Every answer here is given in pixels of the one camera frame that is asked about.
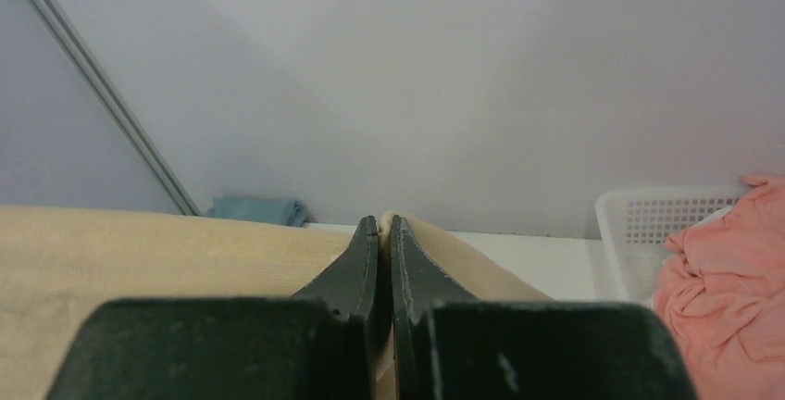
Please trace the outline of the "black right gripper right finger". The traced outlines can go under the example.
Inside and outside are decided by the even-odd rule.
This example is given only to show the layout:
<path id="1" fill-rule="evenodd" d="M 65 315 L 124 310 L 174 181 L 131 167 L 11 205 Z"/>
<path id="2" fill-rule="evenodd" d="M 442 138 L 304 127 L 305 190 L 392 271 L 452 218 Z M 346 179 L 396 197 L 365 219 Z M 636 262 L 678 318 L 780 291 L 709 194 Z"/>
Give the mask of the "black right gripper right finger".
<path id="1" fill-rule="evenodd" d="M 390 219 L 400 399 L 693 399 L 642 306 L 559 302 L 450 234 Z"/>

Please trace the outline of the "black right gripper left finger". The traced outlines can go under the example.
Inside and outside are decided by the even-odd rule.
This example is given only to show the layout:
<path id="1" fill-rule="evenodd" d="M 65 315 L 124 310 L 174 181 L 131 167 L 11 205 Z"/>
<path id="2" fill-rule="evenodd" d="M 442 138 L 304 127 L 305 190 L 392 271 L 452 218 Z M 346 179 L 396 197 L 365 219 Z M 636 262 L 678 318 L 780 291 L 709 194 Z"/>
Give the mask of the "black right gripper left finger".
<path id="1" fill-rule="evenodd" d="M 361 219 L 292 296 L 125 298 L 81 325 L 50 399 L 370 399 L 380 246 Z"/>

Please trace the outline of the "beige t-shirt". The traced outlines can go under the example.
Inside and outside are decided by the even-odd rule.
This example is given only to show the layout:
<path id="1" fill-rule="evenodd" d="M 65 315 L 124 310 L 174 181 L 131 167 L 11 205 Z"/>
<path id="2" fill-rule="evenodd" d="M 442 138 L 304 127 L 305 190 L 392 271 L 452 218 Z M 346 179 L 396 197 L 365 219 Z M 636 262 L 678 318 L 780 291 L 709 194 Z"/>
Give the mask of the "beige t-shirt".
<path id="1" fill-rule="evenodd" d="M 63 207 L 1 210 L 1 395 L 41 399 L 80 325 L 125 296 L 290 295 L 345 233 Z"/>

